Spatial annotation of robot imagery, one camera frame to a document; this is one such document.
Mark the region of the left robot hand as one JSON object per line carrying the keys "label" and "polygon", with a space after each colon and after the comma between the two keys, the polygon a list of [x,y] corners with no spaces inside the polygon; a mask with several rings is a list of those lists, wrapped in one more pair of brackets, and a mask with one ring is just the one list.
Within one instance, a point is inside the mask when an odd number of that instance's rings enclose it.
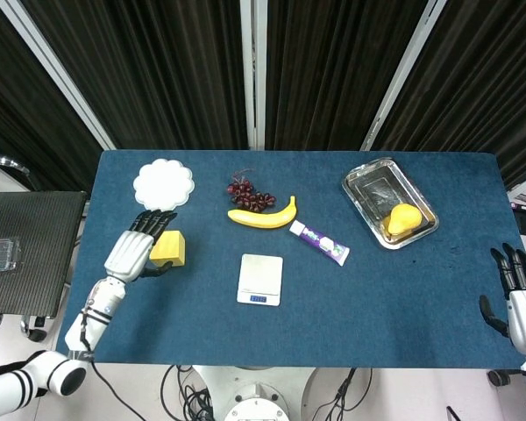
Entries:
{"label": "left robot hand", "polygon": [[156,268],[150,268],[146,263],[162,233],[176,217],[177,213],[172,210],[144,210],[139,213],[129,229],[120,235],[105,261],[107,276],[129,283],[138,278],[165,274],[174,265],[171,261]]}

